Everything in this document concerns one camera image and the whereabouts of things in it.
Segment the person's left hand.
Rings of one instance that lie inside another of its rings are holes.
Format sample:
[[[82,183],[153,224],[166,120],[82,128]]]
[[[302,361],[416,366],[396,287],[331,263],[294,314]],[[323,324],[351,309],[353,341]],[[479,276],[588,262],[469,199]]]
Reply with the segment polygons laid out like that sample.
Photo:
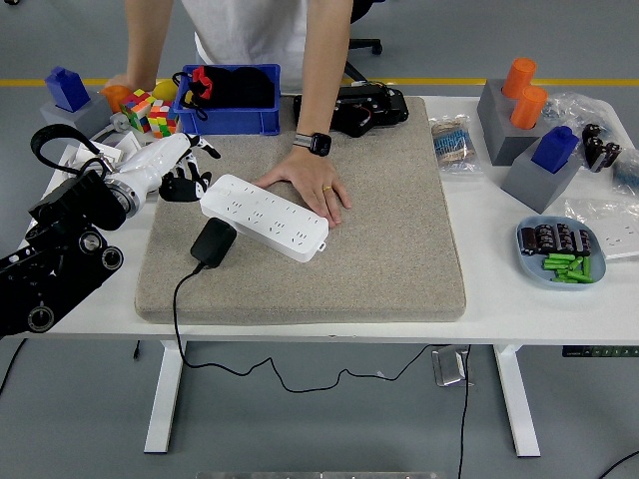
[[[290,152],[254,184],[266,189],[278,182],[291,183],[308,208],[327,219],[331,228],[341,224],[341,208],[351,208],[346,186],[333,164],[306,148],[292,146]]]

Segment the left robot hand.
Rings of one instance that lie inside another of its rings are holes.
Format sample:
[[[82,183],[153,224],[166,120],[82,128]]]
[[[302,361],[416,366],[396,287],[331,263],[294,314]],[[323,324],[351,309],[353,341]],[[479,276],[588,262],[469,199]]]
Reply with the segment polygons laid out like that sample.
[[[204,138],[178,133],[135,153],[108,178],[107,185],[121,200],[129,202],[131,213],[140,208],[147,193],[153,191],[158,191],[167,202],[195,202],[208,189],[212,175],[199,172],[193,148],[204,150],[214,159],[221,157]]]

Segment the person's right hand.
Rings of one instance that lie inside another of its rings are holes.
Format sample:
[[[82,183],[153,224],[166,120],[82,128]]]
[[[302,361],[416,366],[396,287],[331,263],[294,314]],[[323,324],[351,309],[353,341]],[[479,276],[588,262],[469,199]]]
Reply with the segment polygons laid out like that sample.
[[[104,88],[112,87],[126,87],[130,91],[136,91],[139,89],[146,90],[144,83],[140,83],[137,80],[131,80],[127,74],[119,74],[109,79]]]

